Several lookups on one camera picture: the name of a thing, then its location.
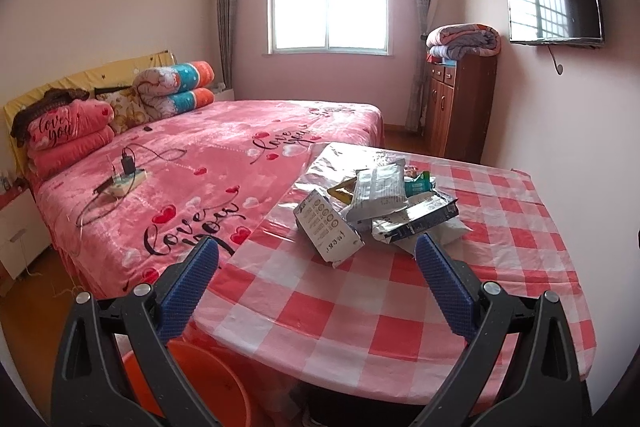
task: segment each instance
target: bedside table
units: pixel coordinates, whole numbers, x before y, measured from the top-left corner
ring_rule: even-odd
[[[0,263],[4,269],[0,269],[0,295],[8,289],[6,276],[15,280],[51,244],[49,230],[30,190],[12,187],[0,196],[2,203],[5,205],[0,208]]]

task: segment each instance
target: yellow headboard cover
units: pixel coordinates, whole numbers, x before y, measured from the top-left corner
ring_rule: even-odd
[[[130,86],[135,76],[140,71],[146,70],[146,68],[171,66],[175,63],[174,54],[164,51],[154,55],[145,55],[143,57],[110,62],[99,68],[65,76],[55,82],[49,82],[43,86],[31,89],[28,93],[10,100],[4,105],[4,121],[7,126],[6,132],[7,134],[11,132],[11,127],[14,124],[14,118],[18,111],[42,99],[47,89],[51,89],[52,87],[62,89],[79,87],[92,93],[95,87],[126,87]],[[27,168],[26,149],[25,147],[19,148],[15,139],[11,136],[9,136],[9,142],[11,143],[12,153],[15,157],[16,172],[18,175],[24,174]]]

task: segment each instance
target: pink bedspread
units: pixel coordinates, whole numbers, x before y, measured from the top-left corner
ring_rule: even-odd
[[[216,102],[150,127],[116,136],[36,192],[66,269],[99,298],[155,281],[203,235],[228,259],[305,171],[310,144],[382,144],[380,112],[362,104]],[[125,146],[148,179],[117,206],[102,196],[83,210]]]

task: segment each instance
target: red and white tablecloth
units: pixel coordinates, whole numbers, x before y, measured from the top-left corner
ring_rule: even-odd
[[[312,188],[332,187],[355,169],[398,157],[430,170],[439,190],[458,198],[460,218],[473,232],[446,247],[452,258],[512,295],[558,293],[580,375],[586,377],[596,346],[587,302],[562,238],[526,174],[350,144],[325,147],[213,278],[191,326],[312,384],[427,403],[465,341],[449,330],[415,261],[369,237],[334,269],[296,229],[292,214]],[[495,397],[515,342],[510,335],[480,403]]]

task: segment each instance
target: pink blanket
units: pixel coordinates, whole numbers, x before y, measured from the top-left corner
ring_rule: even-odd
[[[214,102],[149,126],[116,136],[36,191],[66,269],[99,298],[153,282],[203,235],[228,259],[306,169],[311,144],[382,143],[379,110],[362,104]],[[105,196],[80,217],[124,146],[148,179],[118,206]],[[96,216],[80,233],[76,222]]]
[[[50,176],[78,163],[93,151],[104,147],[113,140],[113,137],[113,129],[106,125],[98,132],[92,132],[87,136],[82,136],[51,149],[42,151],[28,149],[27,154],[31,162],[33,162],[38,177],[46,180]]]
[[[102,130],[113,120],[111,105],[99,100],[74,100],[29,124],[29,149],[50,149]]]

